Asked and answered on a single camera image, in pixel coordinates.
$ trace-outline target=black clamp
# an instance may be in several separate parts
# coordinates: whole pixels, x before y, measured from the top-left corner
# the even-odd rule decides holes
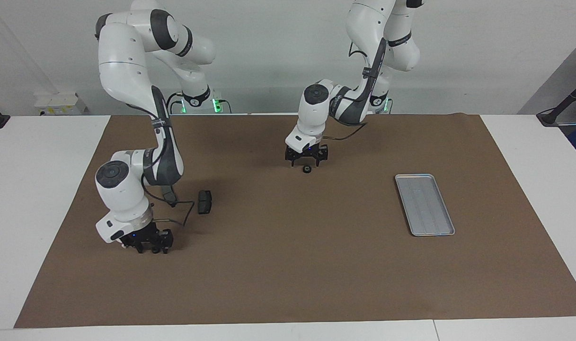
[[[151,222],[138,231],[120,237],[119,240],[125,247],[132,246],[135,248],[139,254],[144,251],[143,242],[151,244],[151,252],[154,254],[158,254],[160,251],[167,254],[172,247],[174,237],[172,230],[165,229],[160,231],[155,223]]]
[[[172,121],[169,117],[160,117],[151,121],[153,128],[171,127]]]
[[[286,146],[285,159],[286,161],[292,162],[292,167],[294,167],[294,162],[299,158],[311,157],[315,159],[315,166],[319,166],[319,163],[328,159],[328,145],[314,144],[309,148],[306,148],[302,153],[298,153],[294,149]]]
[[[374,69],[372,69],[372,67],[364,67],[363,71],[362,71],[362,75],[363,78],[378,78],[378,75],[381,73],[381,68],[380,67],[374,67]]]

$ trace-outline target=green led light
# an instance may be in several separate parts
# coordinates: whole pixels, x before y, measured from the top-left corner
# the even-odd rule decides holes
[[[214,105],[214,112],[219,113],[222,112],[222,105],[216,99],[212,99],[212,104]]]

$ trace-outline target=gray panel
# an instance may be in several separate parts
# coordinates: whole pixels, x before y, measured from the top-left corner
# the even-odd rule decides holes
[[[435,177],[431,174],[400,174],[395,176],[395,181],[413,235],[454,234],[454,226]]]

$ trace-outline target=white wall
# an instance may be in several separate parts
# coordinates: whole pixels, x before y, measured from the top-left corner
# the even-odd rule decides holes
[[[294,112],[301,90],[330,78],[355,86],[362,63],[347,58],[351,0],[161,0],[212,39],[210,84],[236,112]],[[100,88],[97,18],[130,0],[0,0],[0,16],[60,90],[75,90],[94,114],[131,111]],[[420,64],[394,78],[394,112],[515,114],[576,47],[576,0],[428,0],[414,35]],[[0,108],[31,114],[33,91],[0,40]],[[152,80],[178,82],[158,63]]]
[[[554,108],[574,89],[576,89],[576,49],[563,61],[518,114],[536,114],[548,108]],[[576,122],[576,102],[563,110],[558,117],[558,122]]]

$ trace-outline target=brown paper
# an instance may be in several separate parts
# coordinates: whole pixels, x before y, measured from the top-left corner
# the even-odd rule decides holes
[[[284,161],[295,121],[173,118],[176,193],[209,189],[213,206],[186,228],[160,223],[175,235],[164,255],[95,229],[97,168],[155,145],[147,117],[113,117],[15,327],[576,315],[576,282],[478,116],[374,115],[310,174]],[[455,235],[409,233],[398,173],[435,176]]]

